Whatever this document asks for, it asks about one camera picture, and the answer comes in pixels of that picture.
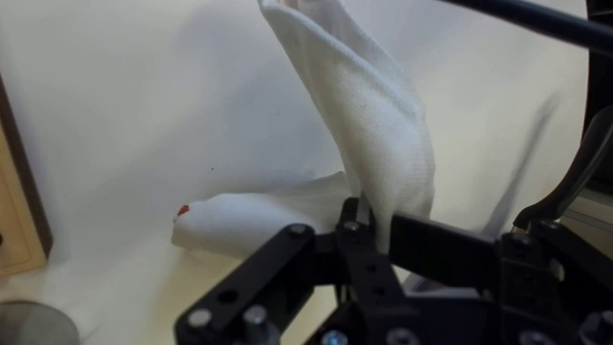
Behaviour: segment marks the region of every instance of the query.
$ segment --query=wooden panel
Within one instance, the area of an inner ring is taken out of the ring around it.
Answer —
[[[0,277],[47,263],[51,234],[0,79]]]

